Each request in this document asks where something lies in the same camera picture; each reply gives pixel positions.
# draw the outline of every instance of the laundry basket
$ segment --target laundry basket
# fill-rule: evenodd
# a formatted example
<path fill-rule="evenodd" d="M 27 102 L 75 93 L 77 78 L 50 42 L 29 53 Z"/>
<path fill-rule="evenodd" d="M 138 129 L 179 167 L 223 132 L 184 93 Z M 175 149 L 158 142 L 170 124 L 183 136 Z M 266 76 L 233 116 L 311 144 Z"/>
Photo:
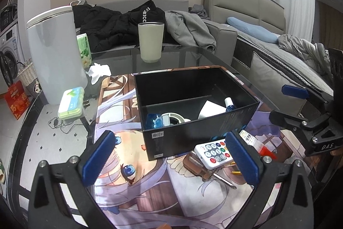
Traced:
<path fill-rule="evenodd" d="M 40 93 L 41 86 L 38 82 L 35 68 L 33 67 L 32 59 L 29 58 L 24 62 L 23 66 L 18 71 L 18 79 L 23 86 L 30 92 L 33 98 L 36 98 Z"/>

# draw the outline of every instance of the washing machine door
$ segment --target washing machine door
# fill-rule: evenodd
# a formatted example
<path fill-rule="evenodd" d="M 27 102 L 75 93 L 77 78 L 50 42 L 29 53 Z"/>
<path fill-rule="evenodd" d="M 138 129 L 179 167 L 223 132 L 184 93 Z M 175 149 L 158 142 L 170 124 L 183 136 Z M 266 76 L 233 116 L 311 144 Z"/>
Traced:
<path fill-rule="evenodd" d="M 10 87 L 18 75 L 17 61 L 11 51 L 0 51 L 0 70 L 6 84 Z"/>

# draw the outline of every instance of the glass tabletop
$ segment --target glass tabletop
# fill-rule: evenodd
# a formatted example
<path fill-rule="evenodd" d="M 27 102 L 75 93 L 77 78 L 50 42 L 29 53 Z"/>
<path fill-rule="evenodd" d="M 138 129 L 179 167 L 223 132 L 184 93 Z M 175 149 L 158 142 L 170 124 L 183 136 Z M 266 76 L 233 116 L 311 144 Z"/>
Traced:
<path fill-rule="evenodd" d="M 260 111 L 277 109 L 236 70 L 202 48 L 166 46 L 162 48 L 162 57 L 157 63 L 143 62 L 140 58 L 139 48 L 106 51 L 93 54 L 92 57 L 95 63 L 107 64 L 112 76 L 171 68 L 220 65 L 240 79 L 246 88 L 263 101 L 264 108 L 261 106 Z M 101 77 L 92 85 L 88 77 L 89 82 L 85 88 L 84 100 L 89 102 L 85 108 L 86 120 L 89 123 L 94 123 L 96 118 L 102 80 L 105 78 Z M 57 110 L 58 105 L 48 104 L 43 94 L 33 100 L 13 149 L 8 172 L 7 197 L 16 219 L 25 226 L 27 225 L 31 184 L 39 161 L 47 160 L 49 164 L 65 162 L 73 155 L 80 155 L 86 145 L 93 141 L 80 120 L 69 125 L 60 123 L 57 119 Z M 265 143 L 268 142 L 277 148 L 270 139 L 266 137 Z M 280 140 L 278 152 L 284 160 L 292 154 L 292 151 L 288 147 L 280 145 L 281 142 L 284 144 Z M 61 187 L 73 217 L 82 223 L 82 217 L 78 213 L 68 188 L 63 185 Z"/>

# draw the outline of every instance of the black box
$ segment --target black box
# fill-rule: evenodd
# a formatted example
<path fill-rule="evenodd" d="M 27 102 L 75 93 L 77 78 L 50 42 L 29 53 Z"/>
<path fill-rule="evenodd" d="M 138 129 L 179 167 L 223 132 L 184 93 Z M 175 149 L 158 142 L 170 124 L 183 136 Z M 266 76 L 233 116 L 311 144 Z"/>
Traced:
<path fill-rule="evenodd" d="M 149 160 L 187 153 L 247 125 L 259 102 L 221 67 L 180 69 L 135 76 L 138 110 Z M 231 97 L 236 109 L 198 120 L 207 100 L 225 107 Z M 191 121 L 145 130 L 147 114 L 174 112 Z"/>

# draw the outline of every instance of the screwdriver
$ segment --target screwdriver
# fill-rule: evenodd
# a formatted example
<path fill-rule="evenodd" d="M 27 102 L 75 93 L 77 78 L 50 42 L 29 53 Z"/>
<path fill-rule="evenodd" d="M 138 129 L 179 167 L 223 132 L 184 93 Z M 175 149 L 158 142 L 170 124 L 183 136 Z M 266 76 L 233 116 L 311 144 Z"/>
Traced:
<path fill-rule="evenodd" d="M 237 189 L 232 183 L 228 182 L 213 171 L 208 170 L 200 161 L 197 154 L 191 151 L 183 160 L 185 168 L 196 176 L 201 176 L 203 180 L 208 180 L 212 175 L 233 189 Z"/>

